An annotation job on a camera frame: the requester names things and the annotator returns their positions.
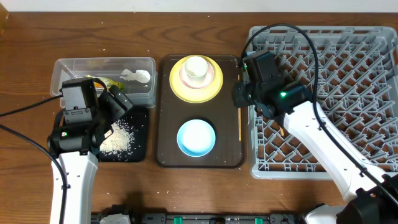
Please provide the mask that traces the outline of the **green orange snack wrapper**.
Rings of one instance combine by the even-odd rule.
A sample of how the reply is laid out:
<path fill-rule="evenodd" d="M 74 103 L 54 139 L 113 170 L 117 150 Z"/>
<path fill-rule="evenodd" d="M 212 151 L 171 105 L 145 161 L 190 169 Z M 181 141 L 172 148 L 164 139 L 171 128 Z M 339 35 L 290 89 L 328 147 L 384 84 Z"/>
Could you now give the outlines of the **green orange snack wrapper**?
<path fill-rule="evenodd" d="M 91 76 L 91 75 L 86 75 L 86 77 L 87 77 L 87 78 L 97 78 L 97 77 L 94 77 L 94 76 Z M 99 79 L 100 81 L 102 81 L 102 82 L 106 85 L 106 88 L 107 88 L 107 89 L 110 89 L 113 85 L 115 85 L 115 86 L 117 86 L 121 91 L 124 90 L 124 84 L 121 83 L 121 82 L 117 82 L 117 81 L 114 81 L 114 80 L 112 80 L 112 79 L 110 79 L 110 78 L 106 78 L 106 77 L 98 77 L 97 79 Z M 96 89 L 97 91 L 104 90 L 104 87 L 103 87 L 102 85 L 100 85 L 98 82 L 95 82 L 95 83 L 94 83 L 94 86 L 95 86 L 95 89 Z"/>

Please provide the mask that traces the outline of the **white tissue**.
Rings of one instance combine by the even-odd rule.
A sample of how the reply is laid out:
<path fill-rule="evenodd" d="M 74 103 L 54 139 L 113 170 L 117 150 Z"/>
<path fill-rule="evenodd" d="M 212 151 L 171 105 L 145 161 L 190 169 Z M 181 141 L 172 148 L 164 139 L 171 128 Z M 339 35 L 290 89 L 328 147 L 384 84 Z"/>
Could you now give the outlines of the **white tissue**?
<path fill-rule="evenodd" d="M 125 81 L 137 81 L 139 83 L 148 83 L 150 81 L 150 73 L 147 70 L 131 70 L 124 69 L 120 76 Z"/>

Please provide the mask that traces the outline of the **pile of white rice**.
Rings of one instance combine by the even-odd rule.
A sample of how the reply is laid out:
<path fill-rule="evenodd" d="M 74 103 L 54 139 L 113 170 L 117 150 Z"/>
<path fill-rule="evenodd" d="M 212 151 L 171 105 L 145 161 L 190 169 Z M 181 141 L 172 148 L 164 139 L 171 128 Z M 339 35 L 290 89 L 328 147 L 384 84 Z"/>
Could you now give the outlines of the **pile of white rice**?
<path fill-rule="evenodd" d="M 139 130 L 125 119 L 113 123 L 105 137 L 99 150 L 105 156 L 116 156 L 121 159 L 127 156 L 137 156 L 140 152 L 145 151 L 146 141 L 140 137 Z"/>

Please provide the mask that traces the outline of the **pink small plate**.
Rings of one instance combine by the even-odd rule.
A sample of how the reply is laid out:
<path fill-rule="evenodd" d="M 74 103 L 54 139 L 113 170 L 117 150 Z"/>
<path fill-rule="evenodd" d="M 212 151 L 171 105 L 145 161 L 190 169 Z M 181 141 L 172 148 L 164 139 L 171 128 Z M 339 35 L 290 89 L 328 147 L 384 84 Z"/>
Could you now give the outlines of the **pink small plate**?
<path fill-rule="evenodd" d="M 210 85 L 215 77 L 215 71 L 213 66 L 208 64 L 208 70 L 204 76 L 201 77 L 192 77 L 190 76 L 186 69 L 185 69 L 185 62 L 182 64 L 180 71 L 179 71 L 179 78 L 180 81 L 187 86 L 188 88 L 191 89 L 203 89 L 206 88 L 208 85 Z"/>

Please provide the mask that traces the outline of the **yellow plastic plate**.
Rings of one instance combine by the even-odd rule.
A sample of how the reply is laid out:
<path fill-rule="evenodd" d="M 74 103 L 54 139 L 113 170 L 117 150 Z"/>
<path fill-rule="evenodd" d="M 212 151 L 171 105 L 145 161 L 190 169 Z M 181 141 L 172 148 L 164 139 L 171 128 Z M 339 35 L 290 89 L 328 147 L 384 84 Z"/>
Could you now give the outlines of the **yellow plastic plate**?
<path fill-rule="evenodd" d="M 223 72 L 221 67 L 213 59 L 204 55 L 197 55 L 197 57 L 201 57 L 208 63 L 210 69 L 213 69 L 213 80 L 203 88 L 194 89 L 188 87 L 182 81 L 180 71 L 185 66 L 184 63 L 193 56 L 186 56 L 175 63 L 170 72 L 169 83 L 172 91 L 181 100 L 188 103 L 204 103 L 214 98 L 220 92 L 223 85 Z"/>

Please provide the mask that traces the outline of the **white paper cup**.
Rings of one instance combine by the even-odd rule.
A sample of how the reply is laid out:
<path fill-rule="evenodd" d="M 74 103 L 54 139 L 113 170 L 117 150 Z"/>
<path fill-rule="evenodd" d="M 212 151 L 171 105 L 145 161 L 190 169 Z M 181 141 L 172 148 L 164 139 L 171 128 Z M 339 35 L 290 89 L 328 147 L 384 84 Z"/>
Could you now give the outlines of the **white paper cup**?
<path fill-rule="evenodd" d="M 192 56 L 186 60 L 184 69 L 188 77 L 201 79 L 207 74 L 208 63 L 200 56 Z"/>

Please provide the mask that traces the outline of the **light blue bowl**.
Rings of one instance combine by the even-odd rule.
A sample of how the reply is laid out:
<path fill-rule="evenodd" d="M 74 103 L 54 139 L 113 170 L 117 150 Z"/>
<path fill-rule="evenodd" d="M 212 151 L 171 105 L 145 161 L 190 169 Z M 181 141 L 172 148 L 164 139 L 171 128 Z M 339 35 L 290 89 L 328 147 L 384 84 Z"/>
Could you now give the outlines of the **light blue bowl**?
<path fill-rule="evenodd" d="M 191 119 L 177 131 L 177 146 L 189 157 L 203 157 L 216 144 L 215 129 L 202 119 Z"/>

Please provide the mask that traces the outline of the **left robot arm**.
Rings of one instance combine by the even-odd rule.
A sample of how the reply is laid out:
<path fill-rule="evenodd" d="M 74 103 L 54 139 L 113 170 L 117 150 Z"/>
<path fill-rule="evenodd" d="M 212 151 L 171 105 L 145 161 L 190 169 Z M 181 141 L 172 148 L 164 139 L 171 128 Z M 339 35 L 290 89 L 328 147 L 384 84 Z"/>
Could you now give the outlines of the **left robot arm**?
<path fill-rule="evenodd" d="M 101 93 L 96 84 L 103 86 Z M 60 92 L 65 107 L 47 138 L 53 159 L 50 222 L 89 223 L 100 146 L 133 103 L 116 85 L 106 87 L 99 78 L 67 80 Z"/>

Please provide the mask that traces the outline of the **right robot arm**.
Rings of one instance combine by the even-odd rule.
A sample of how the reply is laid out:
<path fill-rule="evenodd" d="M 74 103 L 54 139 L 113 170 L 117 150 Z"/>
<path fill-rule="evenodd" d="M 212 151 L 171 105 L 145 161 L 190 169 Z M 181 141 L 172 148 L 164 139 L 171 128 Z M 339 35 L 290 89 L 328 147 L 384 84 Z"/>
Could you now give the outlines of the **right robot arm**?
<path fill-rule="evenodd" d="M 237 108 L 253 105 L 286 129 L 336 184 L 346 205 L 320 205 L 302 217 L 303 223 L 397 223 L 397 177 L 365 158 L 303 85 L 238 82 L 233 101 Z"/>

